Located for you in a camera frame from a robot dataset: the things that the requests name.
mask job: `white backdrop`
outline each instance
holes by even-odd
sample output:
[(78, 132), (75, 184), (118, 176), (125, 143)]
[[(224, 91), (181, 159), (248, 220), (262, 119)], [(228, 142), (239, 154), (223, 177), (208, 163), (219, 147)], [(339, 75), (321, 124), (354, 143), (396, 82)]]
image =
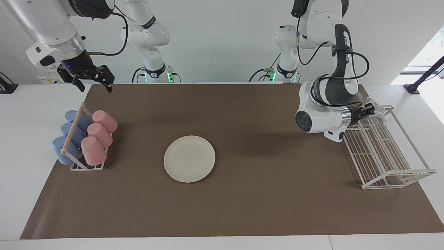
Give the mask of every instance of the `white backdrop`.
[[(123, 7), (123, 1), (117, 0)], [(273, 34), (279, 25), (296, 24), (290, 15), (293, 0), (150, 0), (157, 19), (171, 32), (171, 42), (160, 50), (164, 60), (185, 82), (247, 81), (257, 69), (268, 67), (279, 53)], [(36, 83), (36, 70), (27, 62), (29, 36), (0, 2), (0, 69), (19, 83)], [(444, 25), (444, 1), (351, 0), (344, 23), (350, 29), (353, 48), (371, 63), (365, 84), (389, 84), (406, 64)], [(87, 37), (89, 51), (116, 52), (122, 41), (123, 21), (112, 16), (91, 21), (73, 17)], [(307, 61), (313, 50), (304, 51)], [(136, 51), (127, 48), (114, 57), (95, 56), (97, 66), (107, 64), (115, 82), (129, 82), (143, 66)], [(332, 71), (330, 49), (323, 48), (309, 66), (302, 66), (302, 81)], [(357, 73), (364, 63), (357, 62)]]

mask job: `brown table mat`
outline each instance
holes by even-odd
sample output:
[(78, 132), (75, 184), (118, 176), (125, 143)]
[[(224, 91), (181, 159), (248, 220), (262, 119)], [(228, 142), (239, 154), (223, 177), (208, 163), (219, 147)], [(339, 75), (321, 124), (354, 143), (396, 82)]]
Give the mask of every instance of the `brown table mat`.
[[(21, 239), (443, 232), (415, 183), (362, 190), (344, 143), (294, 122), (299, 85), (93, 85), (90, 111), (119, 122), (105, 169), (56, 163)], [(216, 151), (184, 184), (163, 166), (177, 138)]]

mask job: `metal wire shelf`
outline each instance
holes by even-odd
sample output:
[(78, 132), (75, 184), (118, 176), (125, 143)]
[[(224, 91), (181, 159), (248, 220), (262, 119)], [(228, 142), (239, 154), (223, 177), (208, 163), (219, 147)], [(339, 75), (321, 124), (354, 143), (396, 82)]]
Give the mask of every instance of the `metal wire shelf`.
[(393, 113), (383, 106), (384, 116), (391, 114), (410, 142), (425, 169), (411, 169), (385, 124), (370, 116), (349, 126), (345, 144), (362, 181), (362, 189), (402, 188), (436, 173), (430, 169)]

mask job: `round plate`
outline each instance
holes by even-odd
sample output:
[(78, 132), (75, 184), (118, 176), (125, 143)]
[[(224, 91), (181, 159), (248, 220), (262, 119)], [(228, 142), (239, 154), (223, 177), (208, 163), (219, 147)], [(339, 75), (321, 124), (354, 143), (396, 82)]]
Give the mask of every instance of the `round plate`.
[(163, 157), (166, 172), (173, 179), (186, 183), (202, 180), (211, 172), (215, 161), (213, 146), (194, 135), (175, 140)]

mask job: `table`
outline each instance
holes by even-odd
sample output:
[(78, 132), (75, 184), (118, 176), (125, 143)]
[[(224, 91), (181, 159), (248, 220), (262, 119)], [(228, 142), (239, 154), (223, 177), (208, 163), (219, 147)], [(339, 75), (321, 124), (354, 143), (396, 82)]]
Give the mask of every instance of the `table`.
[[(17, 240), (29, 214), (52, 169), (55, 157), (48, 150), (53, 138), (59, 135), (64, 113), (76, 109), (86, 96), (70, 85), (21, 85), (13, 95), (0, 96), (0, 239)], [(367, 92), (381, 104), (395, 106), (395, 113), (405, 130), (423, 154), (431, 168), (438, 173), (423, 181), (424, 189), (441, 220), (444, 218), (444, 125), (436, 118), (420, 96), (407, 94), (402, 86), (367, 85)], [(406, 141), (398, 140), (401, 149)], [(33, 166), (25, 169), (22, 166)], [(375, 247), (390, 249), (390, 242), (404, 249), (428, 246), (440, 249), (444, 234), (409, 235), (345, 235), (345, 236), (288, 236), (288, 237), (222, 237), (222, 238), (130, 238), (130, 239), (57, 239), (38, 241), (0, 241), (0, 248), (33, 247), (39, 242), (42, 249), (61, 245), (81, 246), (152, 246), (156, 249), (174, 249), (183, 246), (204, 249), (206, 246), (228, 248), (279, 249), (354, 249)]]

